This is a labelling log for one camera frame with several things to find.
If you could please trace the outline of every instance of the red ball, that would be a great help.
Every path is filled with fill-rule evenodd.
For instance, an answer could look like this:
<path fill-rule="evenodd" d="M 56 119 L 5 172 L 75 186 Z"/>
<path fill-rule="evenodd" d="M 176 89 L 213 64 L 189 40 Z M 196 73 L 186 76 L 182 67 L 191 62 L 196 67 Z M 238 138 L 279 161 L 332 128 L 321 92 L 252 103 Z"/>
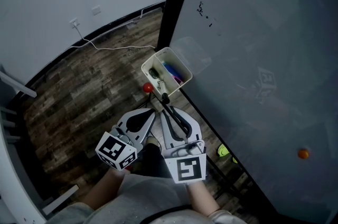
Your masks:
<path fill-rule="evenodd" d="M 152 92 L 154 89 L 153 85 L 150 82 L 144 83 L 143 85 L 143 91 L 144 92 Z"/>

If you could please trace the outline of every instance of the person's leg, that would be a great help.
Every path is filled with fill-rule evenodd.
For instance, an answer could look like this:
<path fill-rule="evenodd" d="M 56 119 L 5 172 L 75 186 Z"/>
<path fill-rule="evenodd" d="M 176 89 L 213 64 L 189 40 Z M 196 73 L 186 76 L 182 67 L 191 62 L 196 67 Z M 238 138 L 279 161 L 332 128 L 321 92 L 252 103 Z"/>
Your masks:
<path fill-rule="evenodd" d="M 143 175 L 151 177 L 171 178 L 164 158 L 154 137 L 149 137 L 143 154 Z"/>
<path fill-rule="evenodd" d="M 81 200 L 94 210 L 113 200 L 122 184 L 123 178 L 130 172 L 126 169 L 117 171 L 110 168 L 105 176 Z"/>

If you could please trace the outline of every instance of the white chair leg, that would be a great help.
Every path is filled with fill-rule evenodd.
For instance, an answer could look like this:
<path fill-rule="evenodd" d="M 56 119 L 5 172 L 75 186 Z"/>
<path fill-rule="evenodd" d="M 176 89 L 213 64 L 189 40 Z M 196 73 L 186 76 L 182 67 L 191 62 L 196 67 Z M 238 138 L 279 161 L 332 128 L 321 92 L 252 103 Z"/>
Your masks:
<path fill-rule="evenodd" d="M 0 71 L 0 79 L 2 80 L 2 82 L 10 85 L 15 89 L 18 89 L 19 91 L 33 98 L 35 98 L 37 95 L 35 91 L 31 90 L 30 88 L 27 88 L 26 86 L 23 86 L 21 83 L 17 82 L 16 80 L 12 79 L 11 77 L 6 75 L 5 73 L 2 73 L 1 71 Z"/>
<path fill-rule="evenodd" d="M 2 124 L 4 127 L 15 128 L 16 124 L 14 122 L 10 122 L 9 120 L 2 120 Z"/>
<path fill-rule="evenodd" d="M 18 136 L 8 136 L 6 135 L 6 140 L 8 141 L 8 143 L 16 143 L 18 141 L 20 141 L 22 138 L 18 137 Z"/>
<path fill-rule="evenodd" d="M 45 208 L 48 204 L 52 203 L 54 201 L 53 197 L 49 197 L 48 199 L 44 200 L 39 204 L 39 208 Z"/>
<path fill-rule="evenodd" d="M 77 185 L 74 185 L 71 189 L 69 189 L 67 192 L 65 192 L 63 195 L 59 196 L 56 200 L 48 204 L 45 208 L 42 209 L 42 211 L 48 215 L 53 210 L 55 210 L 61 203 L 63 203 L 66 199 L 68 199 L 70 196 L 72 196 L 79 187 Z"/>
<path fill-rule="evenodd" d="M 7 114 L 17 115 L 17 113 L 15 111 L 12 111 L 12 110 L 4 108 L 4 107 L 0 107 L 0 111 L 2 111 L 3 113 L 7 113 Z"/>

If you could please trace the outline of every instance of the black and white fiducial cube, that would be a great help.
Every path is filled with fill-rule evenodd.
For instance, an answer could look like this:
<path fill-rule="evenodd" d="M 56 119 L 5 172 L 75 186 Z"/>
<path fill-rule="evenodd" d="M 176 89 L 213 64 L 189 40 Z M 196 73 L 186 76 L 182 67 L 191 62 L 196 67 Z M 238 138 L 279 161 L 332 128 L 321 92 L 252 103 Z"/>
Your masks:
<path fill-rule="evenodd" d="M 166 158 L 165 163 L 175 183 L 192 183 L 205 179 L 206 154 Z"/>
<path fill-rule="evenodd" d="M 109 136 L 103 143 L 99 151 L 105 156 L 116 161 L 126 145 L 114 136 Z"/>
<path fill-rule="evenodd" d="M 130 156 L 128 156 L 126 159 L 124 159 L 120 162 L 120 168 L 124 169 L 126 166 L 128 166 L 135 159 L 136 159 L 136 153 L 132 153 Z"/>
<path fill-rule="evenodd" d="M 200 158 L 177 159 L 177 177 L 179 181 L 202 178 Z"/>
<path fill-rule="evenodd" d="M 137 149 L 105 132 L 95 149 L 100 159 L 109 166 L 123 170 L 137 159 Z"/>
<path fill-rule="evenodd" d="M 103 155 L 99 155 L 99 157 L 101 158 L 101 160 L 102 160 L 103 162 L 105 162 L 105 163 L 107 163 L 109 166 L 111 166 L 111 167 L 117 169 L 114 162 L 112 162 L 112 161 L 110 161 L 109 159 L 105 158 Z"/>

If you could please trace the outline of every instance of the wooden floor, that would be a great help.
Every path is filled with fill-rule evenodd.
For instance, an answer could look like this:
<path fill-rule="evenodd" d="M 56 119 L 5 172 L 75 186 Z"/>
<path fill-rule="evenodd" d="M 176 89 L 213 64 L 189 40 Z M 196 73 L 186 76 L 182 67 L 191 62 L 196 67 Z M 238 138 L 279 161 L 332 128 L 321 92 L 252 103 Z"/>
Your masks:
<path fill-rule="evenodd" d="M 161 10 L 155 10 L 102 35 L 95 44 L 100 48 L 156 46 L 161 19 Z M 142 90 L 146 79 L 140 68 L 153 53 L 152 48 L 110 51 L 87 45 L 57 63 L 34 84 L 37 97 L 25 100 L 20 109 L 38 162 L 58 194 L 77 184 L 79 190 L 72 197 L 72 201 L 77 201 L 105 173 L 108 166 L 96 156 L 95 147 L 104 131 L 110 130 L 125 112 L 146 101 L 147 95 Z M 171 102 L 200 123 L 208 156 L 245 193 L 252 183 L 230 155 L 217 156 L 221 142 L 196 110 L 179 92 Z M 153 99 L 150 105 L 161 110 L 157 100 Z M 153 134 L 163 143 L 159 116 Z M 224 180 L 210 165 L 207 171 L 206 185 L 216 197 Z M 219 203 L 235 214 L 241 207 L 238 199 L 227 193 Z M 251 214 L 241 217 L 248 223 L 258 223 Z"/>

